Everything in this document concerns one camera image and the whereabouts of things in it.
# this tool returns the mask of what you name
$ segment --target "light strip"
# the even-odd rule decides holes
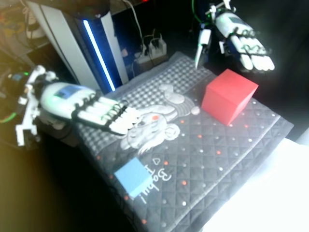
[[[108,70],[107,70],[106,65],[105,65],[105,63],[104,63],[104,60],[103,60],[103,57],[102,57],[102,55],[101,55],[101,53],[100,53],[100,50],[99,50],[99,48],[98,48],[96,39],[95,39],[95,37],[94,37],[93,34],[92,34],[90,25],[89,25],[89,23],[88,23],[87,20],[84,20],[83,22],[84,22],[84,26],[85,26],[85,28],[86,28],[86,31],[87,31],[87,33],[88,33],[88,36],[89,36],[89,38],[90,38],[90,40],[91,40],[91,43],[92,43],[92,45],[93,45],[93,47],[94,47],[94,49],[95,49],[95,51],[96,51],[97,57],[98,57],[98,59],[99,59],[99,61],[100,61],[100,64],[101,64],[101,66],[102,66],[102,68],[103,68],[103,71],[104,71],[104,73],[105,73],[105,75],[106,75],[106,78],[107,78],[107,80],[108,80],[108,83],[110,84],[112,91],[115,91],[115,86],[114,86],[114,84],[113,84],[113,82],[112,82],[112,79],[111,79],[110,74],[108,73]]]

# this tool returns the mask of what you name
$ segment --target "red dot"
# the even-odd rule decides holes
[[[158,119],[159,119],[159,115],[153,116],[153,120],[158,120]]]

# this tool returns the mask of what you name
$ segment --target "blue cube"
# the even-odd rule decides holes
[[[115,172],[115,176],[132,198],[137,197],[153,183],[150,173],[138,158],[129,161],[125,166]]]

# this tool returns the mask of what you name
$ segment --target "white power outlet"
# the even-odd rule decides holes
[[[148,61],[165,56],[167,54],[167,44],[164,42],[163,39],[159,39],[158,41],[159,41],[158,48],[156,48],[152,43],[149,44],[149,54],[146,56],[141,55],[141,57],[136,60],[138,64],[146,63]]]

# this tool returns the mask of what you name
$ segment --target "gingham pattern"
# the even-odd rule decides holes
[[[136,88],[116,98],[127,100],[131,107],[136,109],[145,108],[150,105],[165,104],[165,98],[159,87],[162,84],[174,86],[174,92],[183,94],[198,82],[209,76],[211,72],[206,69],[196,70],[194,62],[188,57],[182,57],[173,65],[166,68],[162,73],[142,82]],[[101,130],[78,124],[78,129],[84,143],[90,147],[91,153],[95,156],[104,147],[117,140],[117,137]]]
[[[186,72],[190,75],[182,74],[186,78],[184,82],[190,84],[182,83],[182,79],[178,80],[178,84],[171,82],[173,76],[180,76],[171,73],[175,65],[180,72],[180,67],[183,67],[180,63],[186,63],[184,68],[189,68]],[[163,73],[169,76],[164,79],[161,76]],[[136,95],[137,98],[143,98],[139,95],[144,91],[143,86],[148,89],[153,86],[154,89],[149,91],[156,94],[161,84],[173,84],[176,85],[175,92],[182,93],[198,106],[201,105],[205,85],[214,77],[205,69],[195,70],[192,60],[180,57],[162,73],[120,95],[123,98]],[[151,104],[149,100],[131,100],[132,105],[139,107]],[[164,168],[171,178],[169,181],[157,179],[155,185],[159,191],[152,189],[148,195],[141,193],[134,200],[126,199],[127,193],[113,174],[137,156],[137,150],[130,148],[123,151],[119,146],[120,140],[113,143],[111,141],[116,138],[111,140],[109,136],[106,139],[98,130],[80,127],[84,138],[90,136],[86,144],[101,170],[110,177],[110,184],[126,199],[139,221],[144,224],[144,229],[150,232],[198,231],[291,129],[290,123],[254,99],[228,127],[204,111],[199,115],[179,117],[172,123],[180,128],[178,138],[165,141],[139,157],[144,165],[156,170],[156,174]],[[154,164],[153,159],[161,161]]]

